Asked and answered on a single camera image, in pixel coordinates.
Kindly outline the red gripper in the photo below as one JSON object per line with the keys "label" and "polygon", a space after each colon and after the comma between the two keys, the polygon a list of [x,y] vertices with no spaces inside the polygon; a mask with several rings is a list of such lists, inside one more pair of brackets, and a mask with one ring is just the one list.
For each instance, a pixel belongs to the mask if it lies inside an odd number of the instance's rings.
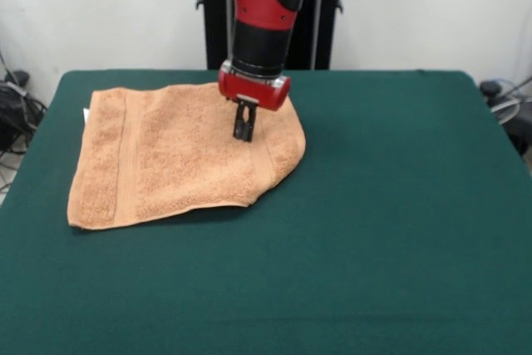
{"label": "red gripper", "polygon": [[251,142],[257,106],[277,111],[285,102],[291,87],[291,79],[281,75],[275,79],[246,76],[233,68],[230,60],[224,61],[219,69],[219,91],[232,101],[238,101],[234,121],[234,138]]}

